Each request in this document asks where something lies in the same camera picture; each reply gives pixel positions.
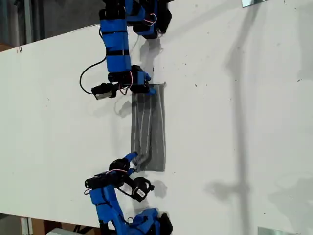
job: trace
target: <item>white table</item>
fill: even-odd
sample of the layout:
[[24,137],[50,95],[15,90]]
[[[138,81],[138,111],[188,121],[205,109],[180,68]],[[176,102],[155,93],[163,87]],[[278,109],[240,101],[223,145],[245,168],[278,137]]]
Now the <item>white table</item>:
[[[130,30],[133,64],[167,83],[167,159],[145,173],[156,186],[145,203],[118,193],[125,217],[149,205],[169,212],[175,235],[313,235],[313,0],[170,7],[161,49]],[[98,225],[84,180],[130,151],[131,97],[80,90],[105,55],[97,31],[0,53],[1,213]],[[83,84],[106,80],[102,64]]]

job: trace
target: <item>floor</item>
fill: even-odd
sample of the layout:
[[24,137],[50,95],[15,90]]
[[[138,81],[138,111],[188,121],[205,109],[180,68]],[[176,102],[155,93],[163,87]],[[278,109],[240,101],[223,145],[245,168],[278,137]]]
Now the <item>floor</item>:
[[21,235],[20,218],[16,216],[6,216],[0,214],[0,234],[1,235]]
[[102,0],[44,0],[45,37],[99,23]]

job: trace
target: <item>gray towel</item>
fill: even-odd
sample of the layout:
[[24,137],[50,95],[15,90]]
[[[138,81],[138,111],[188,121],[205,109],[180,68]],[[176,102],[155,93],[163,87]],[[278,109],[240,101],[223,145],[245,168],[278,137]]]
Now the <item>gray towel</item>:
[[165,170],[165,84],[151,87],[156,89],[155,95],[133,94],[132,152],[138,153],[133,160],[137,171]]
[[258,235],[301,235],[301,234],[292,234],[280,230],[258,227]]

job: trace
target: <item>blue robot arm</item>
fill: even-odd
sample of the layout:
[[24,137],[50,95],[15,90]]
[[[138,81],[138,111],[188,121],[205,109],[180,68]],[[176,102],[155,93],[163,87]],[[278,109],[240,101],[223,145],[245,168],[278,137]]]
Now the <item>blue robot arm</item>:
[[155,39],[165,33],[172,14],[168,9],[171,0],[103,0],[106,8],[100,10],[100,29],[107,49],[106,60],[109,83],[92,88],[97,100],[115,98],[117,90],[130,89],[133,93],[153,95],[149,87],[151,77],[140,66],[132,65],[127,27],[146,39]]
[[147,194],[154,190],[154,186],[146,178],[130,178],[134,172],[134,169],[130,168],[130,161],[135,156],[136,153],[130,153],[123,159],[117,159],[110,164],[109,171],[85,181],[91,201],[96,206],[101,234],[112,234],[108,227],[111,221],[115,227],[114,234],[117,235],[170,235],[173,226],[168,216],[164,213],[159,217],[156,208],[145,209],[134,218],[132,223],[124,219],[115,188],[118,189],[124,183],[128,184],[132,188],[132,193],[126,195],[138,202],[143,201]]

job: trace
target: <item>red wire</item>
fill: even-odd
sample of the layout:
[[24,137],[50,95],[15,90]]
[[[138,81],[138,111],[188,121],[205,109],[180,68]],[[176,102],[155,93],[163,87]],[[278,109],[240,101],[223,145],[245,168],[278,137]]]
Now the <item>red wire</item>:
[[120,91],[123,95],[126,95],[126,94],[127,94],[127,90],[128,90],[130,87],[132,87],[132,85],[133,85],[133,83],[134,83],[133,74],[132,74],[131,71],[130,71],[130,73],[131,73],[131,79],[132,79],[132,82],[131,82],[130,86],[125,87],[125,88],[124,88],[124,87],[121,88],[121,84],[119,84],[119,91]]

